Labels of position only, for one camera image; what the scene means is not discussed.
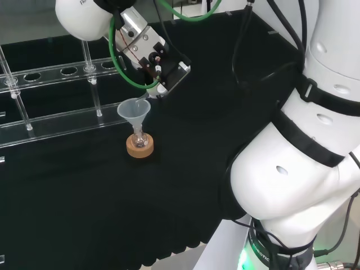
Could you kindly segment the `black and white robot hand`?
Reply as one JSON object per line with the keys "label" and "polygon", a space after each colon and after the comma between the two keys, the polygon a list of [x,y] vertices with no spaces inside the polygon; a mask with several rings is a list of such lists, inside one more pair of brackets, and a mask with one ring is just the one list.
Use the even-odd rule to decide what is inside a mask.
{"label": "black and white robot hand", "polygon": [[146,90],[142,98],[162,98],[170,94],[191,71],[191,61],[173,46],[157,42],[153,51],[140,59],[145,85],[159,76],[157,85]]}

